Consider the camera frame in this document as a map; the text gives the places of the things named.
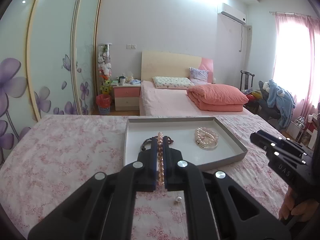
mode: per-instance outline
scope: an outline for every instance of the hand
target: hand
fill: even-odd
[[[293,216],[302,215],[299,220],[301,222],[309,221],[318,208],[319,203],[314,199],[309,199],[293,208],[294,198],[292,197],[292,193],[293,190],[289,187],[279,211],[279,219],[288,219],[291,214]]]

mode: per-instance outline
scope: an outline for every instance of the pink curtain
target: pink curtain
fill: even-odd
[[[296,101],[293,119],[317,113],[320,100],[320,19],[276,13],[274,81]]]

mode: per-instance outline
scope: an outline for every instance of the curtain rod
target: curtain rod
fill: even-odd
[[[307,15],[307,14],[302,14],[302,13],[289,13],[289,12],[269,12],[271,14],[275,14],[275,13],[284,13],[284,14],[295,14],[295,15],[304,15],[304,16],[309,16],[309,17],[313,17],[311,15]]]

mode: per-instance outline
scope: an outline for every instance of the gray tray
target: gray tray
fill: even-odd
[[[219,135],[218,146],[214,150],[201,149],[195,143],[194,132],[198,127],[211,128]],[[170,147],[181,151],[184,160],[203,171],[240,161],[248,151],[215,117],[128,119],[124,165],[136,161],[143,141],[158,135],[158,132],[170,136],[174,141]]]

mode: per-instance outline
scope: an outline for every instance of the air conditioner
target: air conditioner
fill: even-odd
[[[245,14],[225,3],[218,5],[218,13],[221,13],[243,25],[246,24],[247,18]]]

